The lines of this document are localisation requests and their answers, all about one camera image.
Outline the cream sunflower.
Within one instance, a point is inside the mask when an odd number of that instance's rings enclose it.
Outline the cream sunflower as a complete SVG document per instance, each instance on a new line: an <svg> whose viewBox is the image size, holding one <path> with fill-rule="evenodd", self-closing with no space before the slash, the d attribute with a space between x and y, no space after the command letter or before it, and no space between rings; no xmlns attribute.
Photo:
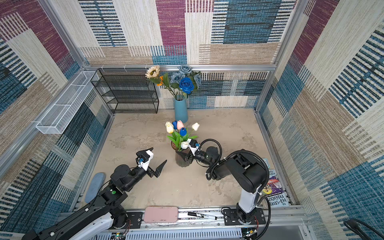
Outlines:
<svg viewBox="0 0 384 240"><path fill-rule="evenodd" d="M163 87L165 87L171 93L171 95L174 98L176 98L175 90L171 87L169 74L166 73L164 75L161 75L160 66L152 66L152 67L150 67L149 69L147 69L147 72L145 74L145 77L149 81L151 81L152 83L154 83L156 85L158 83L157 77L159 77L159 76L163 76L164 77L164 85L163 85Z"/></svg>

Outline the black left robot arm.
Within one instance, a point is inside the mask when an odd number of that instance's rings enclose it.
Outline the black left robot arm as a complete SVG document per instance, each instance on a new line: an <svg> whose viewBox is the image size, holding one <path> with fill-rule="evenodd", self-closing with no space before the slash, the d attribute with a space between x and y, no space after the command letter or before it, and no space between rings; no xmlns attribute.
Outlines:
<svg viewBox="0 0 384 240"><path fill-rule="evenodd" d="M104 189L100 190L90 203L59 223L36 233L26 233L23 240L85 240L111 227L121 229L128 225L127 211L122 202L128 192L144 176L159 177L167 161L155 170L149 167L154 157L153 148L136 153L137 166L119 165Z"/></svg>

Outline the yellow tulip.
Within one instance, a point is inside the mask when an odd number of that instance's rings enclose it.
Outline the yellow tulip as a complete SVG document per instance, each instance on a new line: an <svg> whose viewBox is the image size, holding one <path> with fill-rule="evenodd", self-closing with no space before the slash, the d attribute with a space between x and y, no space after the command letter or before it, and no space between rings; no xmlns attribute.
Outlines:
<svg viewBox="0 0 384 240"><path fill-rule="evenodd" d="M180 134L177 132L177 130L174 130L173 125L167 126L166 130L167 130L167 133L169 134L169 136L167 137L171 140L171 142L173 142L177 146L178 151L180 151L181 150L180 148L181 143L179 139Z"/></svg>

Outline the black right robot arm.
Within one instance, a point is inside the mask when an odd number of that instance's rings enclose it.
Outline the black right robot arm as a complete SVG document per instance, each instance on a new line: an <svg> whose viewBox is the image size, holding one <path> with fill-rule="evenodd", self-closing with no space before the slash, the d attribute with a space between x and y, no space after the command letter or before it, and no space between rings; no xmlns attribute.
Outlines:
<svg viewBox="0 0 384 240"><path fill-rule="evenodd" d="M205 175L208 181L233 176L242 188L241 197L235 213L224 216L243 225L256 220L262 191L269 181L268 166L257 154L242 149L222 159L222 149L211 146L205 151L177 151L176 160L182 167L189 166L193 161L203 164L207 168Z"/></svg>

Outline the dark red glass vase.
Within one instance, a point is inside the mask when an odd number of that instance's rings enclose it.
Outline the dark red glass vase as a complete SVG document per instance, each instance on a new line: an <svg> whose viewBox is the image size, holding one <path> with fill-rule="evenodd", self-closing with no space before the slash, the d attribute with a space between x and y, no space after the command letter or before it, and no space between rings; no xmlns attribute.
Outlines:
<svg viewBox="0 0 384 240"><path fill-rule="evenodd" d="M171 142L171 146L172 146L172 148L176 152L176 163L177 163L177 165L182 167L182 168L188 167L192 162L191 161L186 161L184 159L184 157L180 155L180 153L183 153L183 154L187 155L190 152L190 149L178 151L177 146L173 142Z"/></svg>

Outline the blue rose bouquet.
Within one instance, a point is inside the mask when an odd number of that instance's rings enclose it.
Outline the blue rose bouquet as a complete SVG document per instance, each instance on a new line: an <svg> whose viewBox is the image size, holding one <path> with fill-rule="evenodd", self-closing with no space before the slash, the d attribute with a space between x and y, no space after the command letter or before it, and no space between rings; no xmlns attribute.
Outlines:
<svg viewBox="0 0 384 240"><path fill-rule="evenodd" d="M171 73L171 76L169 77L171 87L175 90L176 96L182 95L182 92L179 89L179 82L181 79L186 77L191 78L195 82L195 90L193 91L193 93L201 88L202 86L201 72L193 71L193 69L188 65L180 66L178 67L178 69L179 69L178 71Z"/></svg>

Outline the light blue ceramic vase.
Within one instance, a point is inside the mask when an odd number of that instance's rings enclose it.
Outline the light blue ceramic vase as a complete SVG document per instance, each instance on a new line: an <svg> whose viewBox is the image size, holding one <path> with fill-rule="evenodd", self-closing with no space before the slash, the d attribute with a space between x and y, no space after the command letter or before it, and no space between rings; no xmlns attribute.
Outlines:
<svg viewBox="0 0 384 240"><path fill-rule="evenodd" d="M188 121L187 101L183 95L174 98L175 120L186 123Z"/></svg>

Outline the pale white tulip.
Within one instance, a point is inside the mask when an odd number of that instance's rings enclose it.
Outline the pale white tulip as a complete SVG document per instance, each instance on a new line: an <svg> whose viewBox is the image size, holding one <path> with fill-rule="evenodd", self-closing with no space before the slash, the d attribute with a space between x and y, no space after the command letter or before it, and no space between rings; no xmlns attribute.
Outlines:
<svg viewBox="0 0 384 240"><path fill-rule="evenodd" d="M183 150L188 149L189 148L189 142L187 142L187 141L181 142L180 148Z"/></svg>

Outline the blue tulip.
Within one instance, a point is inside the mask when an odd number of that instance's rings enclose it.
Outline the blue tulip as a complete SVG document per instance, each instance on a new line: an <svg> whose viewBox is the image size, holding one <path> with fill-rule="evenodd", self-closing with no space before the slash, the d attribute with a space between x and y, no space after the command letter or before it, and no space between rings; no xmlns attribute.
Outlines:
<svg viewBox="0 0 384 240"><path fill-rule="evenodd" d="M172 125L173 125L174 130L178 129L178 122L177 121L173 121Z"/></svg>
<svg viewBox="0 0 384 240"><path fill-rule="evenodd" d="M179 134L180 143L185 142L188 139L188 131L186 128L181 128Z"/></svg>

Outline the orange marigold flower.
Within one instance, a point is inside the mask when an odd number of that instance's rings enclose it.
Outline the orange marigold flower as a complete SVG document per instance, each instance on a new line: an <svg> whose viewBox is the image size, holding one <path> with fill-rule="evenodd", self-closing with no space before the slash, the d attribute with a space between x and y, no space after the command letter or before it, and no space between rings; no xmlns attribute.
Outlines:
<svg viewBox="0 0 384 240"><path fill-rule="evenodd" d="M163 86L164 85L164 77L163 76L157 77L157 80L158 80L157 86Z"/></svg>

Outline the pink tulip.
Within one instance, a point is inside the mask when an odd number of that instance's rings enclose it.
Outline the pink tulip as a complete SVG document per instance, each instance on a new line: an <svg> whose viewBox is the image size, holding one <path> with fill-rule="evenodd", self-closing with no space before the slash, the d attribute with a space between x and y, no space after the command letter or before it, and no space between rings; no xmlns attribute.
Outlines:
<svg viewBox="0 0 384 240"><path fill-rule="evenodd" d="M184 128L184 124L182 121L177 121L177 130L180 132Z"/></svg>

